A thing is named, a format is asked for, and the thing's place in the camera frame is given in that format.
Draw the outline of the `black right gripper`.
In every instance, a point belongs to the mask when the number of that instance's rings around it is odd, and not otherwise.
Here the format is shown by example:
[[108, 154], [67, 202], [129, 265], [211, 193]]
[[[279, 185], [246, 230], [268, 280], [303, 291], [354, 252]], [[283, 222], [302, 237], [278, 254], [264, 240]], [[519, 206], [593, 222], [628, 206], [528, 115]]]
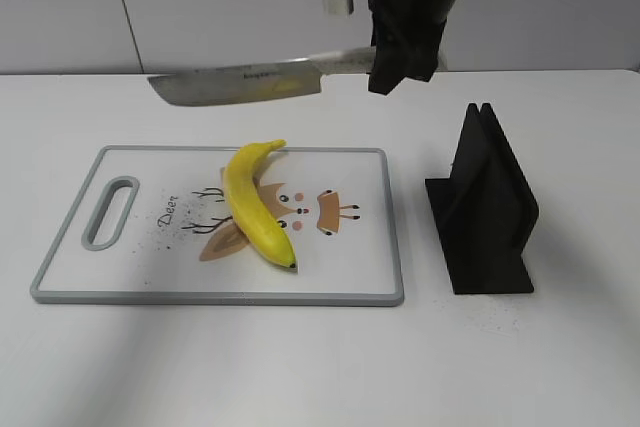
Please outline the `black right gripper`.
[[388, 95], [404, 79], [429, 82], [456, 0], [369, 0], [376, 47], [368, 91]]

